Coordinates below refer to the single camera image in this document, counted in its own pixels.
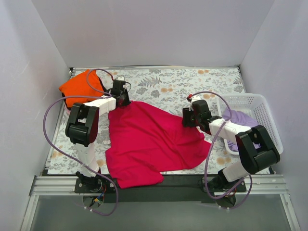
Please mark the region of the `magenta t shirt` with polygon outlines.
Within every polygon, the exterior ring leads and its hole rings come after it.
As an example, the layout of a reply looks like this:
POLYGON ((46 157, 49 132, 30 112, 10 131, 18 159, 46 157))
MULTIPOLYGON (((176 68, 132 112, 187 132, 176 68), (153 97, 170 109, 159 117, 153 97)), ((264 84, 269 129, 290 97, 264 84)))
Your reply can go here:
POLYGON ((210 143, 203 133, 150 104, 132 102, 108 119, 106 163, 122 189, 161 183, 162 172, 193 169, 207 158, 210 143))

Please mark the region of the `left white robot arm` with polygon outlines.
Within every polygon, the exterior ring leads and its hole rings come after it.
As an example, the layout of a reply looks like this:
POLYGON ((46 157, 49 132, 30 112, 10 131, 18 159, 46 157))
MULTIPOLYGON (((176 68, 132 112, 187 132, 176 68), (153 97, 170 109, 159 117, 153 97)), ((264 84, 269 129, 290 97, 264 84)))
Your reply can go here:
POLYGON ((78 159, 83 163, 82 169, 76 172, 76 175, 81 180, 81 184, 93 193, 98 192, 103 185, 102 180, 95 173, 100 169, 94 148, 99 117, 120 106, 130 104, 127 84, 124 77, 115 79, 110 90, 111 98, 96 99, 89 103, 75 103, 69 115, 65 134, 73 143, 78 159))

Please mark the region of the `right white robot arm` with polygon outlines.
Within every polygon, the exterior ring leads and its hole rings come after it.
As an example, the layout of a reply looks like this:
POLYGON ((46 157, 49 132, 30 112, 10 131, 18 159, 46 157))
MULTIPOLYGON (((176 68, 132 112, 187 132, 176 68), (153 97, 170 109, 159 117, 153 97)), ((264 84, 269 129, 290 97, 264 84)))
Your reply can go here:
POLYGON ((199 127, 214 137, 221 137, 236 144, 240 160, 220 170, 218 175, 207 182, 211 188, 231 190, 240 179, 264 170, 281 160, 281 156, 266 128, 238 125, 231 117, 224 119, 213 116, 205 100, 189 96, 190 106, 182 110, 184 127, 199 127))

